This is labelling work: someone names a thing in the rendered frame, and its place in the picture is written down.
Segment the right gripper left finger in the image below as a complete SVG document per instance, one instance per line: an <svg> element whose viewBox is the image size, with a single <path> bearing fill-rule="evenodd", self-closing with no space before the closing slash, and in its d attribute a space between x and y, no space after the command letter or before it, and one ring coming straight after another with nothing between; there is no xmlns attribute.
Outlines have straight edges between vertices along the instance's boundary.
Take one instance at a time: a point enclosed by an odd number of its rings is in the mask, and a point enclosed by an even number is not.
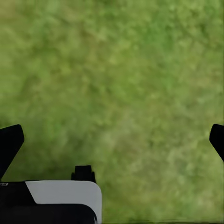
<svg viewBox="0 0 224 224"><path fill-rule="evenodd" d="M0 180L24 142L20 124L0 129Z"/></svg>

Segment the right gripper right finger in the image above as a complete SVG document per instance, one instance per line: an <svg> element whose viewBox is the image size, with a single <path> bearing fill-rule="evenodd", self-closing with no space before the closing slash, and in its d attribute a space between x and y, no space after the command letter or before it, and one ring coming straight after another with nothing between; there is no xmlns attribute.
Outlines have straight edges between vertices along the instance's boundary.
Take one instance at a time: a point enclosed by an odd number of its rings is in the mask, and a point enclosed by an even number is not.
<svg viewBox="0 0 224 224"><path fill-rule="evenodd" d="M224 126L214 124L211 129L209 140L224 161Z"/></svg>

